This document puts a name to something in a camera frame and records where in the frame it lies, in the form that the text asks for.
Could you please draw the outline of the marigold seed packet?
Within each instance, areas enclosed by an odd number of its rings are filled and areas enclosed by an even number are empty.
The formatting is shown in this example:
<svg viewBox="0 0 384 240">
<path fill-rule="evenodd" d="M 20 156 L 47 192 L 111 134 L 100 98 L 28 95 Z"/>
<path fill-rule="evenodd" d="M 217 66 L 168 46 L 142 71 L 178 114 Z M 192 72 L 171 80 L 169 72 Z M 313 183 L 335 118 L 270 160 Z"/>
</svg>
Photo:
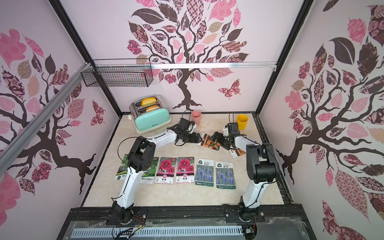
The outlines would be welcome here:
<svg viewBox="0 0 384 240">
<path fill-rule="evenodd" d="M 242 149 L 238 148 L 229 149 L 229 153 L 233 159 L 246 154 Z"/>
<path fill-rule="evenodd" d="M 220 149 L 220 143 L 217 140 L 214 140 L 212 136 L 208 134 L 201 134 L 202 141 L 199 143 L 200 146 L 206 147 L 215 151 Z"/>
</svg>

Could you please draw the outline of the lavender seed packet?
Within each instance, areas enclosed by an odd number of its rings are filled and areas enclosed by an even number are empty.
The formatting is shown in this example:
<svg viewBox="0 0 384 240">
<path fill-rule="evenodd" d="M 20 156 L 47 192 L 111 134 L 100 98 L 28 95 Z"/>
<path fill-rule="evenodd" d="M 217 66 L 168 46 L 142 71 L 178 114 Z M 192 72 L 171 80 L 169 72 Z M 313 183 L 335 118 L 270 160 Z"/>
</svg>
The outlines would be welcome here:
<svg viewBox="0 0 384 240">
<path fill-rule="evenodd" d="M 196 165 L 195 185 L 214 186 L 214 161 L 199 159 Z"/>
<path fill-rule="evenodd" d="M 219 189 L 236 189 L 234 165 L 227 162 L 216 162 L 216 186 Z"/>
</svg>

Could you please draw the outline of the hollyhock seed packet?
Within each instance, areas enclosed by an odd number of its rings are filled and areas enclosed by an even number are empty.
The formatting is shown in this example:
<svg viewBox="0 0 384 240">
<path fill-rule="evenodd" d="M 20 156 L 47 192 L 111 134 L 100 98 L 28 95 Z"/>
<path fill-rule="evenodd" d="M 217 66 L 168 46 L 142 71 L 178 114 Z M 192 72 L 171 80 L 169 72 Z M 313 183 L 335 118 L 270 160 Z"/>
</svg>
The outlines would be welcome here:
<svg viewBox="0 0 384 240">
<path fill-rule="evenodd" d="M 195 182 L 195 158 L 178 157 L 176 183 L 194 183 Z"/>
<path fill-rule="evenodd" d="M 161 157 L 154 183 L 172 185 L 176 172 L 176 162 L 177 158 Z"/>
</svg>

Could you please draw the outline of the green gourd seed packet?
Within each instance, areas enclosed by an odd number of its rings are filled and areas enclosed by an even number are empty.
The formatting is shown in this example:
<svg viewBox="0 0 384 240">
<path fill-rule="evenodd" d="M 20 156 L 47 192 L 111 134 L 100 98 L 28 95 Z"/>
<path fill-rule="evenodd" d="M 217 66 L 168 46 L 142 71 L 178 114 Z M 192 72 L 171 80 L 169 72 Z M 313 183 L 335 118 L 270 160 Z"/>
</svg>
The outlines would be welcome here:
<svg viewBox="0 0 384 240">
<path fill-rule="evenodd" d="M 141 180 L 140 180 L 141 184 L 153 184 L 154 183 L 155 175 L 156 175 L 157 168 L 158 168 L 158 163 L 159 163 L 159 158 L 154 157 L 154 162 L 144 172 L 143 176 L 141 177 Z"/>
</svg>

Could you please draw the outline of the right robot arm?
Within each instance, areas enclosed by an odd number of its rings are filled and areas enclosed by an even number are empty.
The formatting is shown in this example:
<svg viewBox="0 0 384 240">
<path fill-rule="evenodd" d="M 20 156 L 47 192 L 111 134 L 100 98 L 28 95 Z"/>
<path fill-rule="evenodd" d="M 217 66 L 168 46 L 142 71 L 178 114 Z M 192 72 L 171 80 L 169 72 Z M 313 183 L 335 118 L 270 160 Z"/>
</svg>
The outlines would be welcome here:
<svg viewBox="0 0 384 240">
<path fill-rule="evenodd" d="M 241 197 L 239 215 L 257 212 L 267 187 L 274 183 L 280 168 L 271 144 L 261 144 L 241 134 L 237 123 L 229 123 L 223 133 L 215 132 L 212 140 L 226 150 L 246 153 L 246 169 L 250 182 Z"/>
</svg>

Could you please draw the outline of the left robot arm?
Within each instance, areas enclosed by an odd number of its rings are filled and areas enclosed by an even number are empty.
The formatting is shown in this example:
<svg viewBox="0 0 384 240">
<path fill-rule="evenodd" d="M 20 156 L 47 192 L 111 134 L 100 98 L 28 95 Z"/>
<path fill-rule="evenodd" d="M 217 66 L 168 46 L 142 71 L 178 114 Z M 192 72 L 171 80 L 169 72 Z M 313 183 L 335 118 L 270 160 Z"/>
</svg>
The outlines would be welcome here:
<svg viewBox="0 0 384 240">
<path fill-rule="evenodd" d="M 135 137 L 135 142 L 128 154 L 122 159 L 127 166 L 127 176 L 118 197 L 112 198 L 113 216 L 123 224 L 129 223 L 133 218 L 133 206 L 136 190 L 144 172 L 154 162 L 156 148 L 182 140 L 186 143 L 199 143 L 202 138 L 195 133 L 197 124 L 181 118 L 180 121 L 167 130 L 149 138 Z"/>
</svg>

